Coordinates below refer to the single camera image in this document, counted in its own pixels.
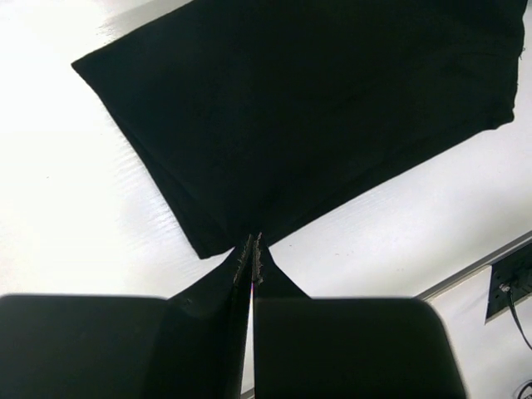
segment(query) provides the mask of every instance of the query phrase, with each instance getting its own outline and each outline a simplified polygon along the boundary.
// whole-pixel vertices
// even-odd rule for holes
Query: white floor
[[[169,297],[224,257],[197,259],[134,151],[70,68],[182,3],[0,0],[0,294]],[[526,24],[532,29],[530,10]],[[521,62],[513,124],[292,234],[273,247],[279,266],[313,296],[416,295],[531,230],[531,103],[532,50]],[[468,353],[461,362],[478,356]],[[493,356],[515,359],[504,347]],[[253,385],[250,362],[246,371],[244,390]],[[496,378],[486,384],[506,389]]]

